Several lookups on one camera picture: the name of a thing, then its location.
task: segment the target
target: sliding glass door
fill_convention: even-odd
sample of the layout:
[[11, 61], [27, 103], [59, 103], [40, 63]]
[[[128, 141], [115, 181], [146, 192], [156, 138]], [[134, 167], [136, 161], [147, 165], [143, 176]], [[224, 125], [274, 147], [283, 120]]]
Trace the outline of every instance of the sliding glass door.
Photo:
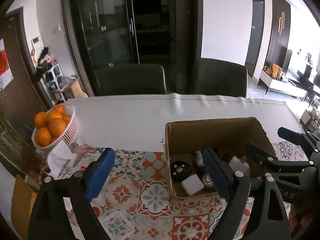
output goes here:
[[73, 0], [73, 23], [96, 95], [106, 68], [139, 63], [132, 0]]

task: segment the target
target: white tissue paper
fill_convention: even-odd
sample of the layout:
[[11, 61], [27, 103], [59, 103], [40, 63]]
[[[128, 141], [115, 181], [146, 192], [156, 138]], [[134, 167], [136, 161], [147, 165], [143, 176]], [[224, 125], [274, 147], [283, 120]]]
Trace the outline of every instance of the white tissue paper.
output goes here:
[[73, 154], [67, 144], [61, 140], [48, 155], [47, 163], [51, 170], [48, 175], [57, 179], [63, 166], [70, 160], [74, 161], [77, 156], [78, 155]]

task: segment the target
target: silver bolt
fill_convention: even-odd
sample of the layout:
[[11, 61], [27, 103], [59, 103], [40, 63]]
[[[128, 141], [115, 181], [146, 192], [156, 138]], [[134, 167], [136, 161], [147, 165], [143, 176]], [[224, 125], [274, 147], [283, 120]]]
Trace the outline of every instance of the silver bolt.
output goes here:
[[82, 171], [76, 171], [75, 172], [75, 177], [80, 178], [82, 176], [83, 172]]
[[267, 181], [269, 181], [269, 182], [274, 182], [275, 180], [273, 179], [272, 176], [267, 176]]
[[48, 183], [48, 182], [50, 182], [50, 181], [51, 181], [51, 177], [48, 176], [48, 177], [45, 177], [45, 178], [44, 178], [44, 182]]
[[243, 177], [242, 171], [236, 171], [236, 172], [235, 172], [235, 175], [236, 175], [237, 177], [239, 177], [239, 178]]

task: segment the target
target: orange fruit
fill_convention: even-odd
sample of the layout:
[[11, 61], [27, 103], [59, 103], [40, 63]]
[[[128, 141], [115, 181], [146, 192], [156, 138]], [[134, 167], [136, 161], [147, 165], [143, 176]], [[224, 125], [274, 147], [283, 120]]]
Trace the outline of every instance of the orange fruit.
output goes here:
[[51, 120], [54, 119], [54, 118], [60, 118], [62, 119], [62, 114], [58, 113], [58, 112], [55, 112], [55, 111], [51, 111], [49, 114], [48, 114], [48, 123], [50, 124]]
[[52, 138], [52, 135], [46, 127], [42, 127], [36, 135], [37, 143], [41, 147], [45, 147], [49, 145], [51, 142], [51, 138]]
[[34, 118], [35, 126], [40, 129], [47, 125], [48, 115], [45, 112], [36, 114]]
[[71, 120], [71, 116], [68, 115], [68, 114], [64, 114], [64, 115], [62, 116], [62, 120], [64, 120], [64, 121], [66, 122], [66, 125], [68, 125], [68, 123], [69, 123], [70, 120]]
[[63, 105], [56, 105], [53, 107], [53, 110], [60, 113], [60, 114], [65, 114], [66, 113], [66, 109], [64, 108]]
[[50, 144], [52, 144], [58, 137], [52, 136]]
[[49, 123], [49, 131], [56, 137], [60, 136], [66, 127], [66, 123], [61, 118], [54, 118]]

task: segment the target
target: white cube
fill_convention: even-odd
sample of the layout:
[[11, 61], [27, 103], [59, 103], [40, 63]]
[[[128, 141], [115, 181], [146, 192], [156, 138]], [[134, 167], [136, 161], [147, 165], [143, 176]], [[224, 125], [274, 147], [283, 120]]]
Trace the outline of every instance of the white cube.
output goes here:
[[204, 188], [204, 185], [196, 174], [186, 178], [181, 184], [189, 196], [196, 194]]

